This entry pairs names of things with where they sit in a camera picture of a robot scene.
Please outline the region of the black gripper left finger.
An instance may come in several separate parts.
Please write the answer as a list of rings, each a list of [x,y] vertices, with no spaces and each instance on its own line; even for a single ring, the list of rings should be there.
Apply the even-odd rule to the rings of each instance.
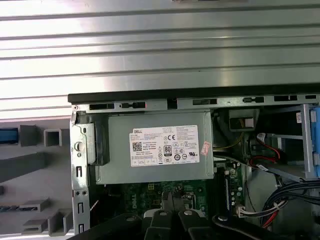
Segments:
[[[162,194],[162,208],[150,209],[141,218],[123,213],[72,237],[73,240],[171,240],[174,218],[171,192]]]

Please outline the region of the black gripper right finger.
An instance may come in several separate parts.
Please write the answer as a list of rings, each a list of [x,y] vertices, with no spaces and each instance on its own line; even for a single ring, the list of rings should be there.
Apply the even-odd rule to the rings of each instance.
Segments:
[[[278,235],[228,214],[205,218],[185,208],[180,192],[172,193],[173,207],[188,240],[277,240]]]

